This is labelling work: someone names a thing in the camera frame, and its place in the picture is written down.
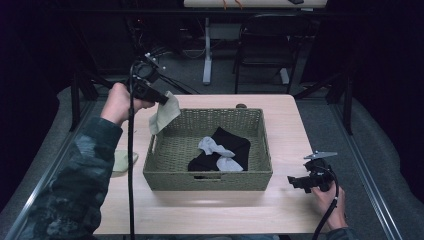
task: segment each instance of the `wicker basket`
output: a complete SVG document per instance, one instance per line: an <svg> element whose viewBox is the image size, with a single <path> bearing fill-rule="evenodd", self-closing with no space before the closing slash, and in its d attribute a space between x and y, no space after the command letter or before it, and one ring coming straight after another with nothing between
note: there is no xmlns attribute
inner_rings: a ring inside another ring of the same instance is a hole
<svg viewBox="0 0 424 240"><path fill-rule="evenodd" d="M248 171L189 172L188 163L202 152L199 141L218 127L250 141ZM158 191L265 190L272 166L262 110L181 109L180 116L152 136L143 174Z"/></svg>

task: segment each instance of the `human hand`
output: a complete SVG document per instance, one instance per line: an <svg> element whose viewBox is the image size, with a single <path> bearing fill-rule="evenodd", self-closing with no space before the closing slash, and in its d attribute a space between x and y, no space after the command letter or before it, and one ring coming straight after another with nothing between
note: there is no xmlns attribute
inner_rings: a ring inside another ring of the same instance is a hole
<svg viewBox="0 0 424 240"><path fill-rule="evenodd" d="M314 187L311 190L315 195L317 208L321 215L324 216L336 195L336 184L332 182L330 190L327 192L322 192L318 187ZM330 230L347 227L345 219L345 192L341 187L339 187L337 207L334 208L330 217L327 219L327 225Z"/></svg>
<svg viewBox="0 0 424 240"><path fill-rule="evenodd" d="M142 108L150 108L154 105L154 102L134 99L134 114ZM109 96L100 117L121 126L129 118L129 108L130 93L124 84L115 83L112 89L109 90Z"/></svg>

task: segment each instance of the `wire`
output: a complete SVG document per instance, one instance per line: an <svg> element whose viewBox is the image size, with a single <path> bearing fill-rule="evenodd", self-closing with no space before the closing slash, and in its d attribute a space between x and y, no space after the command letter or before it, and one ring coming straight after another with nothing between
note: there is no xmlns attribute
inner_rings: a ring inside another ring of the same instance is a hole
<svg viewBox="0 0 424 240"><path fill-rule="evenodd" d="M206 36L205 29L203 29L203 25L200 23L199 19L196 18L197 24L199 24L200 30L202 30L203 36Z"/></svg>
<svg viewBox="0 0 424 240"><path fill-rule="evenodd" d="M179 84L182 84L184 86L186 86L187 88L191 89L192 91L194 91L197 94L200 94L196 89L190 87L189 85L178 81L176 79L172 79L170 77L167 77L165 75L160 75L159 79L161 79L162 81L164 81L165 83L168 83L169 85L173 86L175 89L179 90L180 92L184 93L184 94L192 94L191 92L187 91L186 89L184 89L182 86L180 86Z"/></svg>
<svg viewBox="0 0 424 240"><path fill-rule="evenodd" d="M150 54L152 56L157 56L157 55L161 55L161 54L163 54L167 51L168 51L167 47L159 46L159 47L154 48L152 51L150 51Z"/></svg>
<svg viewBox="0 0 424 240"><path fill-rule="evenodd" d="M337 180L336 174L333 171L328 170L324 167L320 167L320 166L316 166L316 167L328 172L333 177L334 183L336 184L336 194L335 194L334 199L331 202L330 206L328 207L327 212L325 212L325 214L321 218L321 221L319 222L317 228L315 229L314 235L312 236L312 240L318 239L318 235L321 232L322 227L327 222L327 220L330 217L331 213L333 212L334 208L337 207L337 201L338 201L338 198L339 198L339 181Z"/></svg>
<svg viewBox="0 0 424 240"><path fill-rule="evenodd" d="M189 54L188 54L188 52L194 52L194 51L201 51L201 53L200 54L198 54L198 55L196 55L196 56L190 56ZM191 59L196 59L196 58L199 58L199 57L201 57L204 53L205 53L205 51L206 51L206 49L200 49L200 50L183 50L182 52L184 53L184 55L186 56L186 57L188 57L188 58L191 58Z"/></svg>
<svg viewBox="0 0 424 240"><path fill-rule="evenodd" d="M133 194L133 140L134 140L134 77L133 68L136 62L131 65L129 77L130 108L128 117L128 200L130 209L130 234L131 240L135 240L134 233L134 194Z"/></svg>

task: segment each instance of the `camouflage sleeve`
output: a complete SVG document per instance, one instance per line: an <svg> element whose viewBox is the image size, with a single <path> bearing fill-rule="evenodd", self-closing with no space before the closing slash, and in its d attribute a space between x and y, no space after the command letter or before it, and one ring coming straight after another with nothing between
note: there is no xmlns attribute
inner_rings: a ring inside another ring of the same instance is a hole
<svg viewBox="0 0 424 240"><path fill-rule="evenodd" d="M32 204L20 239L89 238L99 227L122 129L93 118L71 143L69 162Z"/></svg>
<svg viewBox="0 0 424 240"><path fill-rule="evenodd" d="M327 240L359 240L359 237L355 229L346 227L328 232Z"/></svg>

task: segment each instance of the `wooden table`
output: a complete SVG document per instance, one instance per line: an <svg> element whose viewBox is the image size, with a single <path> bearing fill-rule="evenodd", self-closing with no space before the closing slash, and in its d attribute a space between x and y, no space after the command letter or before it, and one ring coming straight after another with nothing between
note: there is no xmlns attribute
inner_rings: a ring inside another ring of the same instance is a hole
<svg viewBox="0 0 424 240"><path fill-rule="evenodd" d="M148 118L157 106L135 118L134 208L136 234L311 233L320 216L312 194L294 189L287 176L303 177L311 147L290 95L177 95L181 108L262 108L273 175L265 191L151 191L143 165L150 142ZM117 149L127 149L127 125ZM127 175L114 176L95 234L129 233Z"/></svg>

